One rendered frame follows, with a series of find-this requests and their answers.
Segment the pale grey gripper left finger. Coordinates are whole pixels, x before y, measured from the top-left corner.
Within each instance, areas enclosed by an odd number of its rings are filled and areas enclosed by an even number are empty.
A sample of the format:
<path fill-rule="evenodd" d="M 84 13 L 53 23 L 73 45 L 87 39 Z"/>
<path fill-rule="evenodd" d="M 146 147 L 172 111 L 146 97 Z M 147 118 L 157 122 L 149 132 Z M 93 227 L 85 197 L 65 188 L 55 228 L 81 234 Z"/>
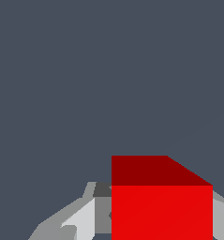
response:
<path fill-rule="evenodd" d="M 41 222 L 28 240 L 93 240 L 112 233 L 112 184 L 88 182 L 83 195 Z"/>

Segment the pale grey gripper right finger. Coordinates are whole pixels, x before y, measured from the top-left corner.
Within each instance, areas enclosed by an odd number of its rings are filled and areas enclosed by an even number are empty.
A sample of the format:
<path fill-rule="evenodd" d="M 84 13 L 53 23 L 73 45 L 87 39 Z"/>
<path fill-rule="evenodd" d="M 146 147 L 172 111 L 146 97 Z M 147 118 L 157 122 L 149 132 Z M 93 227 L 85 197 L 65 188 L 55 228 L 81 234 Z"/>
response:
<path fill-rule="evenodd" d="M 213 236 L 224 240 L 224 197 L 213 192 Z"/>

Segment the red cube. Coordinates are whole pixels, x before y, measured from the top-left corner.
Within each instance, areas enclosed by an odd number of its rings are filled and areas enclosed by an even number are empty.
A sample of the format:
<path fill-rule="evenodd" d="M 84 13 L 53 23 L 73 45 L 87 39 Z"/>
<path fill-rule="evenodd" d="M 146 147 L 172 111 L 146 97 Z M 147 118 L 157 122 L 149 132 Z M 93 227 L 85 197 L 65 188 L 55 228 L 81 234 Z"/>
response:
<path fill-rule="evenodd" d="M 213 240 L 213 186 L 167 156 L 113 156 L 112 240 Z"/>

